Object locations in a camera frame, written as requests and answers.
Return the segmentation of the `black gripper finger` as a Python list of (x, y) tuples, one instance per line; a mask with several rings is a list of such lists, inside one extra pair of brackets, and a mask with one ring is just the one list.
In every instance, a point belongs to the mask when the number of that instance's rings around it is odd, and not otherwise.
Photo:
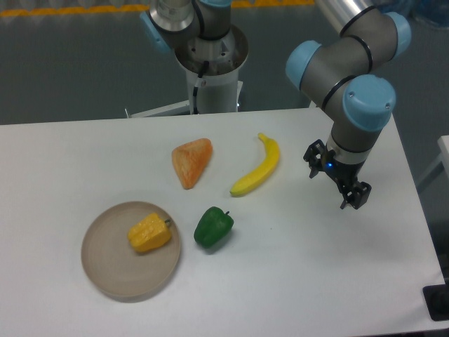
[(356, 181), (351, 185), (339, 184), (339, 191), (343, 196), (341, 209), (350, 206), (353, 209), (361, 208), (368, 200), (372, 187), (366, 182)]
[(321, 155), (324, 153), (325, 145), (321, 140), (316, 140), (307, 148), (303, 159), (308, 164), (310, 178), (314, 178), (319, 172), (323, 171)]

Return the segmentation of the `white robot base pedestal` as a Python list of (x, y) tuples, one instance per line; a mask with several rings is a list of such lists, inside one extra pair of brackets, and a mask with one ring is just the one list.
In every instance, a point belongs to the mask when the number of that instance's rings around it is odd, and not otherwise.
[(128, 118), (166, 117), (186, 114), (236, 112), (243, 82), (239, 70), (248, 57), (248, 40), (235, 25), (217, 40), (196, 37), (175, 49), (179, 66), (185, 71), (188, 99)]

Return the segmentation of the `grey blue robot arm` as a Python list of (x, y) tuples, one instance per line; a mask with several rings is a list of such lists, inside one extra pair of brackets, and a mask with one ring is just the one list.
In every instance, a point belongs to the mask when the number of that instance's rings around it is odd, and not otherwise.
[[(325, 173), (355, 209), (370, 195), (358, 179), (396, 105), (391, 84), (373, 75), (409, 46), (411, 29), (400, 14), (381, 13), (371, 1), (319, 1), (339, 34), (334, 44), (301, 43), (286, 62), (286, 76), (333, 121), (327, 141), (304, 154), (311, 176)], [(231, 22), (229, 1), (151, 1), (140, 14), (154, 47), (174, 52), (185, 71), (192, 114), (235, 112), (239, 70), (248, 42)]]

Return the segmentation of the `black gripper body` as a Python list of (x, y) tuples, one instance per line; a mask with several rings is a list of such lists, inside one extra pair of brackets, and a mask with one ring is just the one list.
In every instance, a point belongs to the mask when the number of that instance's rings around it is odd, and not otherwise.
[(323, 169), (337, 184), (339, 190), (367, 190), (368, 184), (358, 180), (358, 173), (367, 158), (368, 151), (326, 149), (323, 155)]

